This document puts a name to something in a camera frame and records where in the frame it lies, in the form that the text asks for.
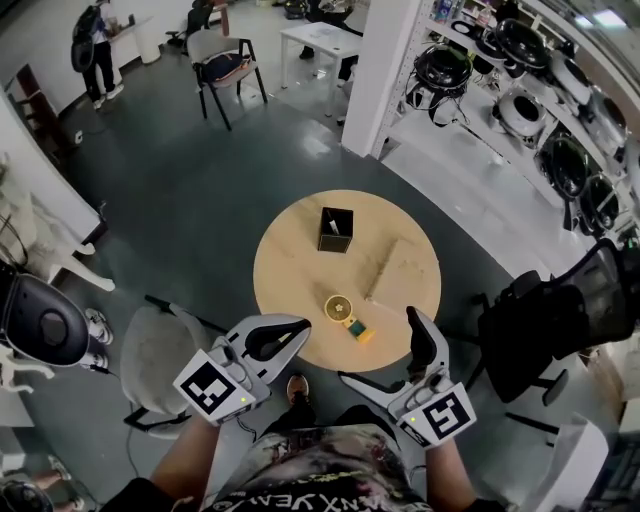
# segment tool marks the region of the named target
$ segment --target sneaker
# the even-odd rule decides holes
[[[293,405],[300,397],[309,402],[309,382],[301,373],[294,373],[287,382],[287,398]]]
[[[102,354],[85,354],[80,359],[80,366],[82,366],[85,370],[96,371],[96,368],[102,368],[106,370],[109,368],[109,359],[107,356]]]
[[[112,100],[118,94],[120,94],[122,92],[122,89],[124,89],[124,84],[116,85],[116,87],[115,87],[115,89],[113,91],[107,93],[107,99],[108,100]]]
[[[87,308],[84,310],[84,316],[89,323],[89,336],[95,338],[103,345],[109,345],[113,341],[113,332],[107,324],[107,319],[100,311]]]
[[[60,477],[65,482],[68,482],[69,480],[71,480],[71,473],[69,473],[69,471],[67,471],[67,468],[64,467],[64,464],[62,464],[62,462],[60,462],[60,459],[58,459],[58,457],[54,457],[53,455],[49,455],[49,465],[51,466],[51,469],[53,469],[54,471],[57,471],[58,473],[60,473]]]
[[[84,500],[80,496],[72,499],[71,503],[73,503],[73,510],[84,510]]]
[[[302,53],[300,54],[300,59],[309,60],[309,59],[313,59],[315,56],[316,56],[316,52],[313,51],[313,48],[305,46],[302,49]]]

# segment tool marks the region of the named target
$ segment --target gray seat cushion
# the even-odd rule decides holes
[[[187,402],[173,381],[197,352],[185,324],[155,307],[136,311],[125,334],[120,359],[122,389],[149,411],[176,415]]]

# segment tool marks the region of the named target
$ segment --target ceiling light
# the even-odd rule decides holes
[[[576,23],[580,25],[582,28],[591,28],[593,27],[593,23],[591,23],[584,16],[576,16]]]
[[[622,18],[618,16],[611,9],[607,9],[606,11],[600,11],[593,15],[600,25],[605,27],[626,27],[627,24],[622,21]]]

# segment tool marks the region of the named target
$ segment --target black office chair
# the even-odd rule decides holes
[[[180,32],[179,30],[169,30],[165,32],[171,39],[167,41],[167,44],[179,48],[182,55],[188,55],[187,53],[187,39],[191,34],[195,34],[198,30],[209,29],[209,18],[213,13],[214,5],[208,2],[195,0],[192,4],[192,9],[187,13],[187,28]]]
[[[477,337],[442,328],[445,336],[475,343],[480,363],[467,390],[484,369],[500,399],[509,403],[530,386],[545,389],[542,402],[551,404],[567,384],[563,371],[556,379],[540,375],[553,359],[633,333],[637,317],[635,280],[613,242],[600,240],[564,275],[541,281],[528,272],[505,289],[493,306],[485,295],[474,298],[484,312]]]

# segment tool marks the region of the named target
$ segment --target white robot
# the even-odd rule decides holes
[[[269,399],[269,384],[309,339],[311,323],[291,315],[250,316],[211,350],[199,350],[173,382],[212,425],[221,425]]]
[[[410,370],[416,384],[384,388],[355,374],[339,372],[349,387],[386,409],[393,422],[424,447],[437,446],[476,421],[469,397],[449,378],[449,346],[435,324],[407,308],[413,329]],[[289,315],[244,319],[200,350],[173,385],[207,421],[222,423],[255,409],[271,396],[268,384],[284,370],[311,333],[311,323]]]
[[[347,386],[385,409],[393,422],[425,448],[438,446],[476,421],[462,383],[449,377],[449,345],[435,324],[414,307],[407,308],[413,330],[412,373],[415,384],[396,382],[389,388],[356,374],[339,372]]]

